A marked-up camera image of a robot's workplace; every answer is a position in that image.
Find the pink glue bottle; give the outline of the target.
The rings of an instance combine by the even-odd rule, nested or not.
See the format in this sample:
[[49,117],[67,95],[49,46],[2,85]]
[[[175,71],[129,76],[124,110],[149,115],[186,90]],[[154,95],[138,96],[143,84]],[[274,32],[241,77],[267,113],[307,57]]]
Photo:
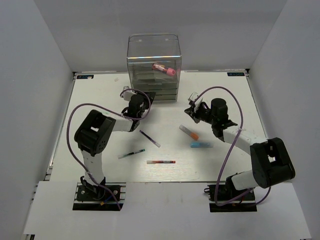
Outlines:
[[159,64],[159,63],[154,63],[152,65],[152,69],[155,71],[160,71],[167,76],[173,77],[176,74],[176,70],[170,67],[166,67],[165,65]]

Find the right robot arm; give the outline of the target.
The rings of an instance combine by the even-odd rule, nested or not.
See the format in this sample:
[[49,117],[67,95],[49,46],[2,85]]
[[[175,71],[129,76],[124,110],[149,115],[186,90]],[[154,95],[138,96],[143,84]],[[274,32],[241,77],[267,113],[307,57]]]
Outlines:
[[258,137],[229,119],[227,102],[215,98],[210,105],[189,98],[190,107],[185,109],[195,123],[205,122],[211,125],[216,138],[237,147],[250,156],[251,170],[229,176],[222,187],[216,187],[217,197],[226,194],[236,200],[248,190],[256,187],[263,189],[292,180],[296,171],[282,139]]

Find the clear organizer lid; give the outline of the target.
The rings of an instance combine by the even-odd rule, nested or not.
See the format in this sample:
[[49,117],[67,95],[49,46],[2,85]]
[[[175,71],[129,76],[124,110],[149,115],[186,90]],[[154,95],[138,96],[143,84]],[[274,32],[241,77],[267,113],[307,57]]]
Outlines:
[[181,49],[175,34],[133,34],[128,38],[127,58],[179,58]]

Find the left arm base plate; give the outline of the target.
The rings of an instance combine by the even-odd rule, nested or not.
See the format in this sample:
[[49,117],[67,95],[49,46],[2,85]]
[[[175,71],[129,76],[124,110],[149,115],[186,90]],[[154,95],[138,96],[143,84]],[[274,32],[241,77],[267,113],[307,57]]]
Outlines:
[[[106,185],[112,191],[120,208],[125,203],[126,197],[126,183],[110,183]],[[104,212],[118,212],[120,211],[116,201],[112,195],[105,189],[98,195],[84,187],[80,182],[77,183],[74,200],[73,211],[104,211]]]

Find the clear drawer organizer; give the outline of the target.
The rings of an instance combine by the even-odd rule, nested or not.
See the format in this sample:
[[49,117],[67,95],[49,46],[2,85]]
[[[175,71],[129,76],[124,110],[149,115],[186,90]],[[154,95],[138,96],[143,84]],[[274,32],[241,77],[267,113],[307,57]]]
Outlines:
[[[180,57],[147,57],[126,58],[130,84],[133,89],[144,92],[156,92],[155,101],[175,102],[178,98],[180,75],[182,68],[182,54]],[[175,69],[174,76],[168,76],[152,65],[158,63],[167,68]]]

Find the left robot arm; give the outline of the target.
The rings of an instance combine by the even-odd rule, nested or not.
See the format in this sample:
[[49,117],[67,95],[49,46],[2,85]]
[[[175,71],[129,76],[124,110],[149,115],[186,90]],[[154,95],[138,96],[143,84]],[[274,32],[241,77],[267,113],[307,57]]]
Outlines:
[[118,118],[104,115],[98,110],[91,110],[74,135],[74,140],[83,156],[85,175],[81,184],[88,189],[94,199],[105,196],[106,178],[102,169],[102,152],[106,148],[113,132],[133,132],[140,124],[146,110],[150,109],[156,93],[129,92],[122,94],[128,106]]

